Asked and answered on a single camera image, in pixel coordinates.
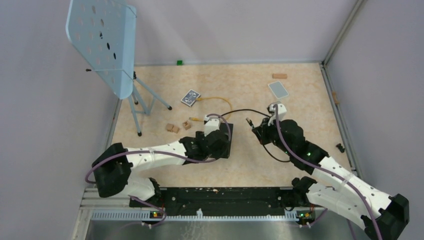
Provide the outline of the grey card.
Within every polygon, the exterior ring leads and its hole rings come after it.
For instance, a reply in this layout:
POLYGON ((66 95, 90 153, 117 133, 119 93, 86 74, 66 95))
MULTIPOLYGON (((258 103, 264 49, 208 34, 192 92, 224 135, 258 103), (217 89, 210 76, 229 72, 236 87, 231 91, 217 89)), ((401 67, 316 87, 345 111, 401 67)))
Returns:
POLYGON ((268 87, 277 99, 282 99, 289 96, 289 92, 280 81, 269 83, 268 87))

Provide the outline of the black network switch box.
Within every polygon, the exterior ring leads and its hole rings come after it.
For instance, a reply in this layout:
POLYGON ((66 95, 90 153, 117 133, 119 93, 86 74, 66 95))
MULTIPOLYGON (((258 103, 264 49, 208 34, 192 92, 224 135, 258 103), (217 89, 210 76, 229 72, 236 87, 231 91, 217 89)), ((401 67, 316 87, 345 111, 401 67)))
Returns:
POLYGON ((232 140, 233 140, 234 125, 232 123, 229 123, 228 126, 229 126, 229 130, 227 125, 224 122, 222 122, 219 127, 219 130, 223 132, 227 137, 227 145, 226 145, 225 151, 223 151, 222 155, 220 156, 223 159, 228 159, 230 157, 232 140))

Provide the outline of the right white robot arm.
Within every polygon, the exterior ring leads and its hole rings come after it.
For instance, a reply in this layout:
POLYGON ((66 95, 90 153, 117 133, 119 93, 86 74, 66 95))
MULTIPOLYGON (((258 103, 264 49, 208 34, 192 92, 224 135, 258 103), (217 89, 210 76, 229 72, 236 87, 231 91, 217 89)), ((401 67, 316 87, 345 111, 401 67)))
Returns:
POLYGON ((396 240, 410 221, 409 200, 390 195, 364 182, 318 145, 306 140, 292 119, 268 123, 264 118, 252 132, 262 145, 273 144, 308 175, 294 178, 293 200, 324 207, 360 227, 371 240, 396 240))

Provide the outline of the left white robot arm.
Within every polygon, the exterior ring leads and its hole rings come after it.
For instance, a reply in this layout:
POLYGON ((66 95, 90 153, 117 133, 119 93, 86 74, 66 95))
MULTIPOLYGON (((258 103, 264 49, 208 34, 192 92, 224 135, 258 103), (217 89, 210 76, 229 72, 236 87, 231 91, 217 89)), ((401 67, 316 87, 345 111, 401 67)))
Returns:
POLYGON ((160 202, 159 184, 141 172, 163 166, 199 164, 227 158, 232 134, 214 130, 197 131, 168 144, 153 147, 125 148, 121 142, 109 146, 91 165, 100 198, 125 194, 154 207, 160 202))

